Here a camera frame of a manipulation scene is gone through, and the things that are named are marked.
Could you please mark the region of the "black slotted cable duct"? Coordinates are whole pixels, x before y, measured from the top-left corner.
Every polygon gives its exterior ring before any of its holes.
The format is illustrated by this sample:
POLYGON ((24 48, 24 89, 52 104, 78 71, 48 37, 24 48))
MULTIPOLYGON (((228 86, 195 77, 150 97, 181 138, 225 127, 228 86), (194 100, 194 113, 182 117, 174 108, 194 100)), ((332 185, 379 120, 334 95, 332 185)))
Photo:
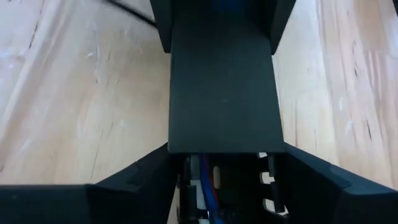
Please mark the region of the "black slotted cable duct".
POLYGON ((275 154, 188 154, 177 179, 178 224, 290 224, 275 154))

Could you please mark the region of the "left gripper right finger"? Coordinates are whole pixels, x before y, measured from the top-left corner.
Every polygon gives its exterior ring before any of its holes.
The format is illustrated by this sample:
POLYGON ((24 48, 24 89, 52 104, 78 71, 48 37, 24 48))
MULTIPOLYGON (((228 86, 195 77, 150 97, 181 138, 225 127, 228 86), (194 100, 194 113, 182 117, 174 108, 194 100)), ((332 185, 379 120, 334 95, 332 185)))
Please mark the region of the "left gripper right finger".
POLYGON ((293 224, 398 224, 398 191, 290 144, 281 192, 293 224))

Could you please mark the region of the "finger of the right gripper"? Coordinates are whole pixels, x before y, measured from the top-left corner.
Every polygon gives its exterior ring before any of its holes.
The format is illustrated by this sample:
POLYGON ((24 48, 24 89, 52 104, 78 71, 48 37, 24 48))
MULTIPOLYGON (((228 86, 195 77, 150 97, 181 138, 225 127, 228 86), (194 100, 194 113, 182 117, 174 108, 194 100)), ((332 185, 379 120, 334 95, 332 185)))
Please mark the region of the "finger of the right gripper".
POLYGON ((274 7, 272 9, 271 26, 269 29, 272 55, 277 51, 296 0, 273 0, 273 2, 274 7))
POLYGON ((150 0, 156 28, 165 53, 171 51, 172 0, 150 0))

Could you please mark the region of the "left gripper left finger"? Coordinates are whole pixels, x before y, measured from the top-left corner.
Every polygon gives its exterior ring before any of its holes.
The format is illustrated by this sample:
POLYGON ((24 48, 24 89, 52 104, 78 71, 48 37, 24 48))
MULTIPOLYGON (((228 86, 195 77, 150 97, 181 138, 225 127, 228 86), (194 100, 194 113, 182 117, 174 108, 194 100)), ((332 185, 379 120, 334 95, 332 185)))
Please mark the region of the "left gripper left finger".
POLYGON ((0 185, 0 224, 166 224, 177 165, 163 145, 96 184, 0 185))

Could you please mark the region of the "black duct cover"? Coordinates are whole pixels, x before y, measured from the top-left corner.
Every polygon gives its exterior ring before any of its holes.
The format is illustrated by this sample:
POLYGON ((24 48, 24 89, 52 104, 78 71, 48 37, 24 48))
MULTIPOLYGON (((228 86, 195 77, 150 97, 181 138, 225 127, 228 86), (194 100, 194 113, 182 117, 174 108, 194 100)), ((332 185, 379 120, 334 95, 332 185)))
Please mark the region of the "black duct cover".
POLYGON ((177 22, 169 114, 171 153, 280 152, 269 40, 244 20, 177 22))

